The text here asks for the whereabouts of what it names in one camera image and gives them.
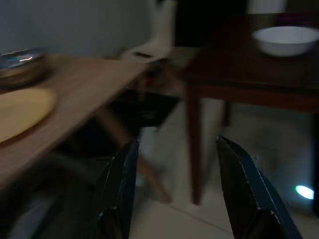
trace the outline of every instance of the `tabletop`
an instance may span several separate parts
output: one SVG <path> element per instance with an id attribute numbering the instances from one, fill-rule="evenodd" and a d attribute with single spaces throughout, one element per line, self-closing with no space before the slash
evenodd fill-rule
<path id="1" fill-rule="evenodd" d="M 52 56 L 52 74 L 37 87 L 55 90 L 58 104 L 34 128 L 0 144 L 0 188 L 39 161 L 101 106 L 144 72 L 145 64 L 87 57 Z"/>
<path id="2" fill-rule="evenodd" d="M 319 27 L 319 14 L 309 13 L 297 18 L 306 26 Z M 208 46 L 184 70 L 185 80 L 190 84 L 218 84 L 318 95 L 318 46 L 302 56 L 287 58 L 268 56 L 257 49 L 252 33 L 276 25 L 286 25 L 282 15 L 230 17 L 223 25 L 212 30 Z"/>

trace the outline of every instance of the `white chair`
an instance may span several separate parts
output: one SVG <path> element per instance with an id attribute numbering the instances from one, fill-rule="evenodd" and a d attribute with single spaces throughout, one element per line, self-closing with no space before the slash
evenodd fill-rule
<path id="1" fill-rule="evenodd" d="M 124 52 L 121 59 L 151 63 L 167 57 L 174 44 L 174 26 L 177 2 L 163 0 L 156 4 L 156 0 L 149 0 L 152 36 L 149 42 Z"/>

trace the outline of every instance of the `bowl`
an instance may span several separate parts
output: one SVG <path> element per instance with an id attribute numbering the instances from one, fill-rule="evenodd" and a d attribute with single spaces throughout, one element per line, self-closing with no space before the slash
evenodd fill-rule
<path id="1" fill-rule="evenodd" d="M 0 55 L 0 88 L 19 88 L 48 72 L 47 54 L 33 48 Z"/>
<path id="2" fill-rule="evenodd" d="M 276 26 L 253 33 L 258 48 L 272 56 L 297 56 L 311 50 L 319 40 L 319 30 L 300 26 Z"/>

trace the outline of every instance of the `chair leg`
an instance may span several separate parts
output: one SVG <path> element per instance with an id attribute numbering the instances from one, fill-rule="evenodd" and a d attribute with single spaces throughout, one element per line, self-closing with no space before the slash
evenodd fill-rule
<path id="1" fill-rule="evenodd" d="M 175 89 L 177 95 L 179 97 L 183 97 L 184 94 L 184 82 L 181 80 L 179 77 L 178 73 L 175 72 L 173 69 L 172 65 L 169 63 L 167 59 L 161 59 L 160 60 L 160 65 L 169 79 L 171 85 Z"/>
<path id="2" fill-rule="evenodd" d="M 96 118 L 101 126 L 112 135 L 112 137 L 120 146 L 123 146 L 131 140 L 128 132 L 108 109 L 104 108 L 99 110 L 96 113 Z M 139 154 L 138 172 L 145 176 L 149 184 L 159 194 L 163 202 L 171 202 L 170 195 L 166 192 L 160 181 L 156 178 L 151 167 L 145 162 L 141 154 Z"/>

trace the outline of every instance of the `dark wooden table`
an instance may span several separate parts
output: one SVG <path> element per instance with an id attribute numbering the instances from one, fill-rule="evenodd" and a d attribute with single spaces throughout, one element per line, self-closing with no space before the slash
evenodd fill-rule
<path id="1" fill-rule="evenodd" d="M 319 113 L 319 47 L 302 56 L 276 58 L 260 53 L 251 37 L 255 30 L 280 25 L 280 19 L 282 16 L 276 14 L 229 18 L 213 31 L 210 45 L 198 53 L 183 73 L 186 80 L 192 201 L 195 204 L 200 203 L 202 185 L 200 98 L 226 101 L 225 124 L 229 117 L 229 102 Z M 302 24 L 319 26 L 314 13 L 303 15 L 300 19 Z M 314 123 L 317 125 L 319 120 L 315 114 Z M 314 132 L 315 136 L 319 135 L 317 127 Z M 319 175 L 318 153 L 315 153 L 315 158 L 314 168 Z M 318 187 L 318 179 L 315 179 L 314 186 Z"/>

